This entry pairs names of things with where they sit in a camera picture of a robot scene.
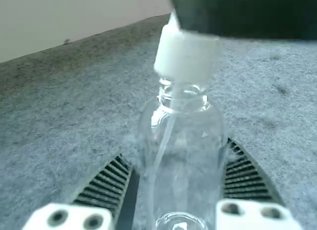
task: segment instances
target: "white plastic part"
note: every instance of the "white plastic part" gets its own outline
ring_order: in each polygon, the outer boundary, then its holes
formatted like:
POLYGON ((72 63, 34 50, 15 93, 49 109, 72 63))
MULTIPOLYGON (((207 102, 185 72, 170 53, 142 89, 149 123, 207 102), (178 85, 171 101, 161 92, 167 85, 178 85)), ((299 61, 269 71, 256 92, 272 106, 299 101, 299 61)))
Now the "white plastic part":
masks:
POLYGON ((178 82, 209 80, 221 56, 219 41, 216 36, 180 30, 172 13, 162 30, 154 70, 178 82))
POLYGON ((36 210, 23 230, 114 230, 114 226, 107 209, 51 203, 36 210))
POLYGON ((216 230, 302 230, 290 211, 278 204, 223 199, 216 208, 216 230), (230 204, 240 214, 227 213, 230 204))

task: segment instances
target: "white wall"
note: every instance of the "white wall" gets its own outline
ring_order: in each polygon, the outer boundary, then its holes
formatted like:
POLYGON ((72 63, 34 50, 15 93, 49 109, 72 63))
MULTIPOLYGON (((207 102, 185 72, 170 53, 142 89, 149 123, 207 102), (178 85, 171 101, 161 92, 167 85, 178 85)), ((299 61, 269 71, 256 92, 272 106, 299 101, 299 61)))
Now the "white wall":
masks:
POLYGON ((0 62, 169 12, 168 0, 0 0, 0 62))

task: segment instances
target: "gray carpet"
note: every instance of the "gray carpet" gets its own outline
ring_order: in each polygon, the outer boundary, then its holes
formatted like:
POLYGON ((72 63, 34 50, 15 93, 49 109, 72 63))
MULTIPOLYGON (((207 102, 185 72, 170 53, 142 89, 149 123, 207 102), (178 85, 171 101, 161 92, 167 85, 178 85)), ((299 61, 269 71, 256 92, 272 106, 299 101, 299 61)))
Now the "gray carpet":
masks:
MULTIPOLYGON (((126 137, 158 90, 153 62, 167 20, 0 64, 0 229, 20 229, 36 208, 71 201, 128 150, 126 137)), ((296 219, 316 230, 317 45, 223 45, 211 95, 230 135, 272 178, 296 219)))

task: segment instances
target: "bottle mouth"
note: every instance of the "bottle mouth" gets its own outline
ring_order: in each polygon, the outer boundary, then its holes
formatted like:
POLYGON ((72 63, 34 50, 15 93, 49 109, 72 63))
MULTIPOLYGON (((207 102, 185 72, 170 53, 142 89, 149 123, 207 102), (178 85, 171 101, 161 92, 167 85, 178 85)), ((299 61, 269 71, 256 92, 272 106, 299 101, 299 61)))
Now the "bottle mouth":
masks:
POLYGON ((197 99, 206 93, 206 89, 197 84, 176 83, 166 79, 160 79, 160 96, 165 99, 197 99))
POLYGON ((206 89, 197 84, 175 83, 160 79, 158 101, 168 113, 192 113, 208 109, 210 106, 206 89))

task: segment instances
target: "white cap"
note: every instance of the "white cap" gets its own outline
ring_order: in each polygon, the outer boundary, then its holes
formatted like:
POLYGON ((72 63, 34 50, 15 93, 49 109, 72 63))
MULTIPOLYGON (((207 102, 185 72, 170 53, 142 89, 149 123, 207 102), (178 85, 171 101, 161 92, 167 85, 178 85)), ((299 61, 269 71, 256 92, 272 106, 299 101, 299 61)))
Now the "white cap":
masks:
POLYGON ((154 70, 178 82, 199 83, 211 78, 220 55, 219 37, 179 29, 172 13, 162 30, 154 70))

